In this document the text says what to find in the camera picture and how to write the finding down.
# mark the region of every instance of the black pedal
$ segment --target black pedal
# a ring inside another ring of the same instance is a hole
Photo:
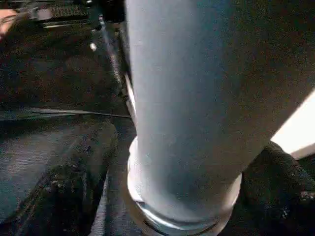
[[[83,5],[50,5],[33,9],[32,18],[44,28],[86,25],[88,12]]]

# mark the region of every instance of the metal pole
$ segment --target metal pole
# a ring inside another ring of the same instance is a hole
[[[126,5],[138,135],[132,185],[165,222],[214,224],[232,211],[229,192],[238,191],[241,171],[314,86],[314,37],[306,33],[313,19],[299,19],[311,8]]]

